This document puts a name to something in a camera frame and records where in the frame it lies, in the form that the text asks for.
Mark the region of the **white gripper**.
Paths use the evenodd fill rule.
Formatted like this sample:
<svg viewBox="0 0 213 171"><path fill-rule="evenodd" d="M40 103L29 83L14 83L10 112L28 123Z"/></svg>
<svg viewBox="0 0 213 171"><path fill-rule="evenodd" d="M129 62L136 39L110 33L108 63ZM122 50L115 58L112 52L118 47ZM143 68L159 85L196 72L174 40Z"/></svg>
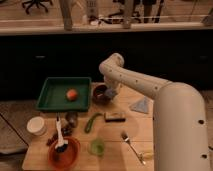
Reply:
<svg viewBox="0 0 213 171"><path fill-rule="evenodd" d="M104 82L107 87L106 92L108 95L117 95L120 93L121 84L118 81L112 80L109 77L104 77Z"/></svg>

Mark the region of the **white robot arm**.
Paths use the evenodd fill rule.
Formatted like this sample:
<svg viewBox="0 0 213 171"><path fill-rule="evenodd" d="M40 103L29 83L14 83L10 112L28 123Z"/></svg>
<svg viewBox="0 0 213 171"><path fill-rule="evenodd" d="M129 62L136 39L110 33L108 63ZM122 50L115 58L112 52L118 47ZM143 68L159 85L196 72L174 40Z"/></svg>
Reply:
<svg viewBox="0 0 213 171"><path fill-rule="evenodd" d="M118 84L153 100L154 171L211 171L205 102L194 87L124 68L114 53L100 63L109 88Z"/></svg>

